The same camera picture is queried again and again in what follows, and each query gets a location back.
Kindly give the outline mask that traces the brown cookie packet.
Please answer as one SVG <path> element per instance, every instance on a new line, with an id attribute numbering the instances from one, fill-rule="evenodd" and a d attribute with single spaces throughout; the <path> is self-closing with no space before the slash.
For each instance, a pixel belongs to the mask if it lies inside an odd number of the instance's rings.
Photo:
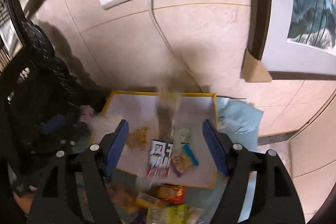
<path id="1" fill-rule="evenodd" d="M 174 90 L 159 86 L 157 88 L 157 96 L 156 113 L 158 118 L 159 140 L 173 143 L 175 120 L 181 105 L 182 95 Z"/>

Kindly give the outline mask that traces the orange red snack packet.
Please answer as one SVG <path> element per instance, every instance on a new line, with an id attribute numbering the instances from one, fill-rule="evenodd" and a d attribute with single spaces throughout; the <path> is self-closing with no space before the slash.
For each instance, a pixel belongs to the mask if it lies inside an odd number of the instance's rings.
<path id="1" fill-rule="evenodd" d="M 179 185 L 158 186 L 155 194 L 163 201 L 181 205 L 185 200 L 186 187 Z"/>

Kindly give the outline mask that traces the dark carved wooden furniture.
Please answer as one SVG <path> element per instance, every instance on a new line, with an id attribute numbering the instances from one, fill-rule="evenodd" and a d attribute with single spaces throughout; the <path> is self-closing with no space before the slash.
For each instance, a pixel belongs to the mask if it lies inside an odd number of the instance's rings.
<path id="1" fill-rule="evenodd" d="M 23 47 L 1 73 L 1 217 L 21 219 L 13 190 L 37 186 L 56 152 L 78 140 L 81 108 L 98 113 L 106 98 L 78 83 L 18 0 L 5 0 L 5 7 Z"/>

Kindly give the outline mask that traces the black white red snack packet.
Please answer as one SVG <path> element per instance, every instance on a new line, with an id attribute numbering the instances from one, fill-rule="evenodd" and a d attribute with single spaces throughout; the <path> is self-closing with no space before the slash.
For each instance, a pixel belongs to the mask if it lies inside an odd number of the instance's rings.
<path id="1" fill-rule="evenodd" d="M 146 175 L 165 178 L 170 173 L 173 145 L 160 140 L 152 140 Z"/>

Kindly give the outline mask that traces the framed landscape painting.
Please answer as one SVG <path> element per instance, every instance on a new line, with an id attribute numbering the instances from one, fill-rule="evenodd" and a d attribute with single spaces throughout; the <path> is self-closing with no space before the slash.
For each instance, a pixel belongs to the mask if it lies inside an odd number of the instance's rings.
<path id="1" fill-rule="evenodd" d="M 335 0 L 251 0 L 241 77 L 335 80 Z"/>

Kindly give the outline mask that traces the lime green snack packet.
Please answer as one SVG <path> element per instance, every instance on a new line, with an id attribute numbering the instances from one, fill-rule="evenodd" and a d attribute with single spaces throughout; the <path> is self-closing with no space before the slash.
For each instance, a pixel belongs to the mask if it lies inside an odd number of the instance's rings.
<path id="1" fill-rule="evenodd" d="M 205 211 L 187 204 L 148 208 L 146 223 L 187 224 L 198 223 Z"/>

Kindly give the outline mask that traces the purple blue biscuit packet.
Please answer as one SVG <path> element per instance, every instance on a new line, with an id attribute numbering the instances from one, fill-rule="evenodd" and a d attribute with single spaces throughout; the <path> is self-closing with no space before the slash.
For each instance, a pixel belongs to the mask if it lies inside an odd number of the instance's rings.
<path id="1" fill-rule="evenodd" d="M 184 144 L 181 152 L 171 158 L 171 167 L 177 177 L 182 177 L 190 168 L 198 165 L 199 162 L 189 144 Z"/>

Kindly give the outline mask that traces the light blue tablecloth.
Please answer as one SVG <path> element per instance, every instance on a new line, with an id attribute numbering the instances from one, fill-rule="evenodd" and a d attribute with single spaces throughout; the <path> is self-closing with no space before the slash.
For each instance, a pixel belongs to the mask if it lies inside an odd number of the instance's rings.
<path id="1" fill-rule="evenodd" d="M 219 132 L 227 134 L 233 143 L 240 143 L 250 151 L 257 151 L 258 126 L 263 113 L 245 103 L 246 100 L 234 100 L 224 97 L 217 98 L 219 107 Z M 234 110 L 239 109 L 239 118 L 233 118 Z M 136 175 L 128 174 L 122 170 L 116 170 L 113 174 L 112 186 L 123 187 L 132 191 L 135 188 Z M 205 212 L 199 218 L 198 223 L 210 223 L 227 186 L 227 179 L 220 173 L 217 176 L 216 187 L 213 189 L 188 188 L 186 191 L 186 203 L 191 207 L 203 209 Z M 243 207 L 238 222 L 246 220 L 251 212 L 252 201 L 255 193 L 256 173 L 251 174 Z M 135 213 L 127 213 L 121 205 L 114 204 L 118 215 L 124 223 L 131 223 L 135 219 Z M 88 205 L 81 205 L 84 217 L 93 222 Z"/>

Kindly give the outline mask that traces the yellow cardboard box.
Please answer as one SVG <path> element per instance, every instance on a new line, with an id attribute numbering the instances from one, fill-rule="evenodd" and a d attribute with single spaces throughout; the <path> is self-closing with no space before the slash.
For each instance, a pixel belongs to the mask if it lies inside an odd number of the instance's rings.
<path id="1" fill-rule="evenodd" d="M 158 96 L 147 92 L 123 92 L 114 90 L 108 97 L 101 114 L 111 123 L 114 132 L 120 120 L 129 124 L 131 133 L 146 127 L 147 143 L 144 148 L 123 148 L 117 169 L 139 177 L 146 175 L 152 140 L 160 140 L 157 117 Z M 155 177 L 157 182 L 196 188 L 214 188 L 217 168 L 202 133 L 202 124 L 209 119 L 217 124 L 217 103 L 214 93 L 184 93 L 177 112 L 179 126 L 191 126 L 191 150 L 199 165 L 189 168 L 181 177 L 171 171 L 167 177 Z"/>

